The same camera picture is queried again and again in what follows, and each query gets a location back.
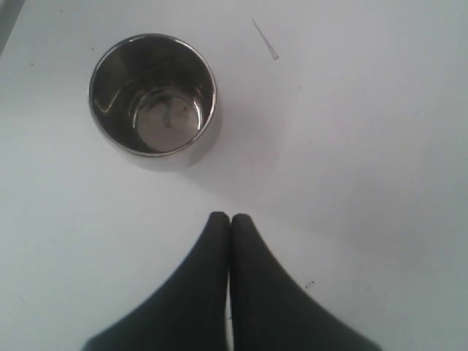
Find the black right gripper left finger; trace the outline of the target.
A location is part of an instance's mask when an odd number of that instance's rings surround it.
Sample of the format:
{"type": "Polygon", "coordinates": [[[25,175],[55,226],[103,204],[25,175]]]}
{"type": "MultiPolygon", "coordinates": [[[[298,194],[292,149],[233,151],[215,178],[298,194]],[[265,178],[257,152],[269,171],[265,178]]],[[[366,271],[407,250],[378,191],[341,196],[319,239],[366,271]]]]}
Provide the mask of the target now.
{"type": "Polygon", "coordinates": [[[209,215],[182,264],[144,303],[85,350],[226,350],[230,218],[209,215]]]}

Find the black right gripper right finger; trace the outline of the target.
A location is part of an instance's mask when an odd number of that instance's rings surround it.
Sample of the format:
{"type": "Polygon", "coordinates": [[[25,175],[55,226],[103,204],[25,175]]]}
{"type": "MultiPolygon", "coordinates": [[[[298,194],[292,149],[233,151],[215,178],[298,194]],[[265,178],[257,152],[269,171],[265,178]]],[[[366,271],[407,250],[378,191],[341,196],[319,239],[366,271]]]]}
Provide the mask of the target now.
{"type": "Polygon", "coordinates": [[[252,218],[231,221],[230,298],[236,350],[379,350],[290,277],[252,218]]]}

